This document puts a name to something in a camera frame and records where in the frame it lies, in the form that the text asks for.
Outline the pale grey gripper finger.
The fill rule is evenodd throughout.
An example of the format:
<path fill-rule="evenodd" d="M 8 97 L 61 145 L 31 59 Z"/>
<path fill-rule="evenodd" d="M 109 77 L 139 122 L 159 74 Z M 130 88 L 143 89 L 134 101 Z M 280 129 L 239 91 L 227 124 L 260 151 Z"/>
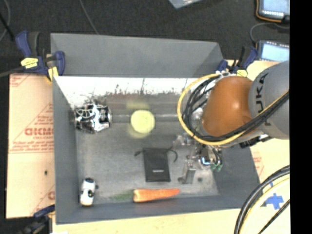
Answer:
<path fill-rule="evenodd" d="M 186 161 L 183 165 L 182 176 L 178 178 L 179 183 L 187 183 L 188 169 L 189 169 L 189 162 Z"/>
<path fill-rule="evenodd" d="M 196 173 L 196 167 L 194 167 L 192 164 L 188 165 L 187 172 L 186 172 L 186 183 L 187 184 L 193 183 L 195 173 Z"/>

